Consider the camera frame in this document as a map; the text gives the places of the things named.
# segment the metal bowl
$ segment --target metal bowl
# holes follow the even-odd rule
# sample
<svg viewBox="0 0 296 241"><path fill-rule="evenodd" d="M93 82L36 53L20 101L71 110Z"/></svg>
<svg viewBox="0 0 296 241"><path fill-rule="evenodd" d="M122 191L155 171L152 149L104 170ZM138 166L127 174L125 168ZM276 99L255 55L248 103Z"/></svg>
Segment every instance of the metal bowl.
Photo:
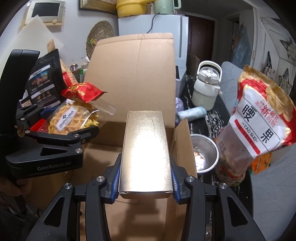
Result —
<svg viewBox="0 0 296 241"><path fill-rule="evenodd" d="M219 151L216 144L208 137L191 134L196 172L206 173L212 170L219 160Z"/></svg>

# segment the gold picture frame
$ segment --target gold picture frame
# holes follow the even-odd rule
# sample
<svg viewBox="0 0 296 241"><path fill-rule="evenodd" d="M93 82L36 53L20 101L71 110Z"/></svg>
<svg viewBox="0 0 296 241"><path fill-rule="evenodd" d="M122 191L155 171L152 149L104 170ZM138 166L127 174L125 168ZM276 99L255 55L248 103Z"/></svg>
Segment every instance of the gold picture frame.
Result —
<svg viewBox="0 0 296 241"><path fill-rule="evenodd" d="M117 14L116 0L79 0L79 10Z"/></svg>

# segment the refrigerator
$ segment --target refrigerator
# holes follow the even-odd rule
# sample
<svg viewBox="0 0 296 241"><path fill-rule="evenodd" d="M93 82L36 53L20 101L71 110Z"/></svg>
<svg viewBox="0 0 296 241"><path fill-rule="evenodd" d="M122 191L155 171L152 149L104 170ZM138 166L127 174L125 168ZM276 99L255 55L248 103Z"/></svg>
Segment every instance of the refrigerator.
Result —
<svg viewBox="0 0 296 241"><path fill-rule="evenodd" d="M118 19L119 35L149 33L172 33L175 43L176 97L181 94L185 84L188 45L188 17L184 15L131 16Z"/></svg>

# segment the shiny metallic box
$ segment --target shiny metallic box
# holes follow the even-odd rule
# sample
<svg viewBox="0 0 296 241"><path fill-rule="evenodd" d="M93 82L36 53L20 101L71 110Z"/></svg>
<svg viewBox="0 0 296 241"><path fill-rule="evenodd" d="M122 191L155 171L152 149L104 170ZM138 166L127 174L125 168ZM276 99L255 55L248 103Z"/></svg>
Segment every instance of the shiny metallic box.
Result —
<svg viewBox="0 0 296 241"><path fill-rule="evenodd" d="M120 170L120 195L127 199L156 199L167 198L172 191L162 112L129 112Z"/></svg>

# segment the power cord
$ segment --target power cord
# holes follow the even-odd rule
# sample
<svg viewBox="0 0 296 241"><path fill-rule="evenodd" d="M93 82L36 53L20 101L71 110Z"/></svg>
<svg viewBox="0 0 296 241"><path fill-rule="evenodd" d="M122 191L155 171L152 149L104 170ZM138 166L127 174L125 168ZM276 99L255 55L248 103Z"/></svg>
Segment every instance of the power cord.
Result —
<svg viewBox="0 0 296 241"><path fill-rule="evenodd" d="M160 14L160 13L157 13L157 14L155 14L155 15L153 16L153 18L152 18L152 22L151 22L151 28L149 29L149 31L148 31L147 33L149 33L149 32L151 31L151 29L152 29L152 27L153 27L153 20L154 20L154 18L156 17L156 15L158 15L158 14Z"/></svg>

